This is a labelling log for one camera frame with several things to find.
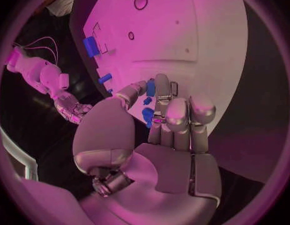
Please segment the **white curved panel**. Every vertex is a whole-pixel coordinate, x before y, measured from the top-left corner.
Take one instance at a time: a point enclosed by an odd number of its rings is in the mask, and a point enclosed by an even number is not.
[[[242,0],[98,0],[84,26],[101,54],[94,57],[104,85],[114,92],[165,73],[179,83],[186,99],[204,90],[217,107],[209,134],[227,109],[239,82],[247,49],[247,19]],[[132,32],[134,39],[129,38]],[[129,110],[143,121],[142,96]]]

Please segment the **humanoid robot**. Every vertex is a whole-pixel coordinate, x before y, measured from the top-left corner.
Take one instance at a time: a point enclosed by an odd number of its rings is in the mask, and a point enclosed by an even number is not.
[[[148,143],[135,148],[127,110],[147,91],[146,81],[127,85],[92,107],[66,91],[67,74],[42,58],[27,57],[20,47],[14,47],[7,69],[49,94],[57,111],[79,125],[75,164],[93,177],[93,199],[115,214],[115,224],[208,223],[220,203],[221,180],[208,153],[206,125],[216,109],[207,96],[176,97],[168,77],[157,74]]]

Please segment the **wire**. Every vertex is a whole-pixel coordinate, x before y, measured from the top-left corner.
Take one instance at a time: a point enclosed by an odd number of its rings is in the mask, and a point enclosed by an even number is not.
[[[53,50],[47,46],[36,46],[36,47],[23,47],[23,49],[26,49],[26,50],[34,50],[34,49],[48,49],[54,56],[54,59],[55,59],[55,64],[57,65],[57,58],[56,58],[56,55],[55,53],[53,52]]]
[[[56,54],[55,54],[55,53],[53,53],[53,54],[54,54],[55,61],[56,61],[56,65],[57,65],[57,62],[58,62],[58,48],[57,48],[57,44],[56,44],[55,40],[54,40],[52,37],[50,37],[50,36],[44,36],[44,37],[41,37],[41,38],[39,38],[39,39],[37,39],[37,40],[33,41],[32,43],[27,44],[27,45],[20,45],[20,44],[18,44],[17,42],[14,42],[14,44],[17,45],[17,46],[20,46],[21,48],[26,49],[27,47],[29,47],[29,46],[31,46],[31,45],[37,43],[37,42],[40,41],[40,40],[44,40],[44,39],[50,39],[50,40],[54,43]]]

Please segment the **dark floor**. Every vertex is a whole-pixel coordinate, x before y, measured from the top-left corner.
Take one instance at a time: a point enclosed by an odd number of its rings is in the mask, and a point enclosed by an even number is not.
[[[58,66],[70,74],[69,91],[81,102],[96,104],[102,99],[81,62],[68,29],[68,17],[55,18],[47,11],[30,19],[16,42],[24,45],[43,37],[52,36],[58,43]],[[39,56],[53,62],[46,50],[31,50],[31,56]],[[1,125],[9,136],[38,163],[39,179],[69,190],[78,200],[93,189],[91,177],[76,168],[72,156],[72,141],[77,126],[66,122],[55,110],[48,95],[28,86],[19,74],[4,72],[0,97]],[[136,124],[136,145],[145,142],[148,129]],[[222,224],[240,211],[262,188],[251,181],[220,168],[223,198],[210,224]]]

